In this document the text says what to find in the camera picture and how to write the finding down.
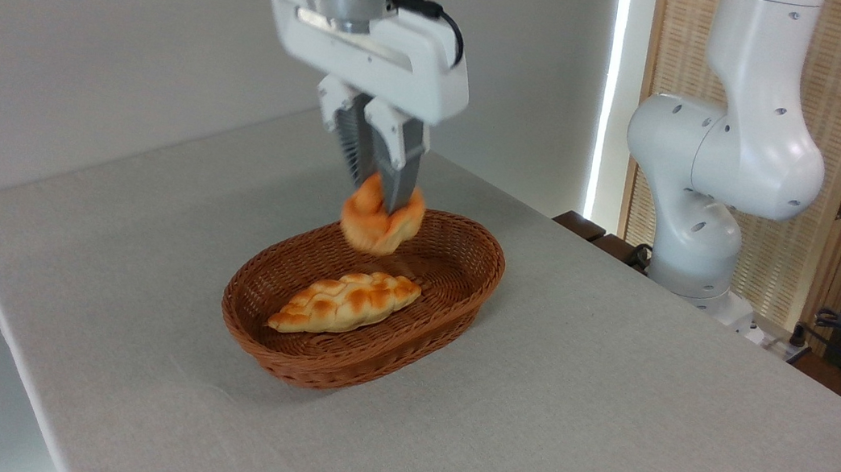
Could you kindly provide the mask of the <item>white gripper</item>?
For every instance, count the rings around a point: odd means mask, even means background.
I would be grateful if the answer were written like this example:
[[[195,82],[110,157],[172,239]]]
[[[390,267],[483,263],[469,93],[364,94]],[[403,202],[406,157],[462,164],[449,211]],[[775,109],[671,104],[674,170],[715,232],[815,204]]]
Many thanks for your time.
[[[429,150],[425,122],[468,106],[458,34],[444,18],[407,10],[371,20],[366,34],[339,31],[307,3],[271,0],[277,36],[288,55],[329,74],[317,85],[322,122],[337,136],[355,188],[376,167],[383,207],[393,214],[408,205]]]

